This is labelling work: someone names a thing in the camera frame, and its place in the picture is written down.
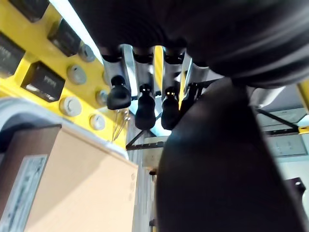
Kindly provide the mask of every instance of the yellow metal beam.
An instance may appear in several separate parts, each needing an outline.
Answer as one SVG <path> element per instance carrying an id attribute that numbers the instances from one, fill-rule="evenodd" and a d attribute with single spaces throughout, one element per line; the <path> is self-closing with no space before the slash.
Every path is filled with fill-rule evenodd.
<path id="1" fill-rule="evenodd" d="M 154 49 L 154 78 L 162 91 L 162 79 L 163 79 L 163 48 L 162 46 L 156 46 Z"/>
<path id="2" fill-rule="evenodd" d="M 309 133 L 309 126 L 299 127 L 298 133 L 299 134 L 308 134 Z"/>
<path id="3" fill-rule="evenodd" d="M 299 83 L 297 88 L 304 108 L 306 109 L 307 114 L 309 114 L 309 80 Z"/>

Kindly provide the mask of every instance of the metal rod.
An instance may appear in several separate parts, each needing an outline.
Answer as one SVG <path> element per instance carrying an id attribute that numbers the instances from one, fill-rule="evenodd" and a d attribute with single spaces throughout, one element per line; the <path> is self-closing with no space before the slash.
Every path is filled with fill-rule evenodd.
<path id="1" fill-rule="evenodd" d="M 135 141 L 137 141 L 144 133 L 146 132 L 146 130 L 142 130 L 140 133 L 138 133 L 127 145 L 126 145 L 126 149 L 130 146 L 132 146 Z"/>
<path id="2" fill-rule="evenodd" d="M 161 116 L 162 116 L 162 112 L 159 113 L 159 115 L 155 118 L 155 120 L 157 121 Z"/>
<path id="3" fill-rule="evenodd" d="M 256 111 L 259 112 L 260 114 L 263 114 L 263 115 L 265 115 L 265 116 L 267 116 L 269 118 L 272 118 L 272 119 L 274 119 L 274 120 L 276 120 L 276 121 L 278 121 L 278 122 L 280 122 L 280 123 L 282 123 L 284 125 L 287 125 L 287 126 L 293 128 L 293 129 L 298 130 L 298 126 L 295 125 L 294 123 L 288 122 L 288 121 L 286 121 L 286 120 L 284 120 L 284 119 L 282 119 L 280 117 L 277 117 L 277 116 L 275 116 L 275 115 L 273 115 L 273 114 L 271 114 L 271 113 L 269 113 L 269 112 L 267 112 L 265 110 L 257 109 Z"/>
<path id="4" fill-rule="evenodd" d="M 150 149 L 150 148 L 160 148 L 164 146 L 164 142 L 157 142 L 157 143 L 151 143 L 151 144 L 140 144 L 140 145 L 131 145 L 126 146 L 127 151 L 131 150 L 142 150 L 142 149 Z"/>

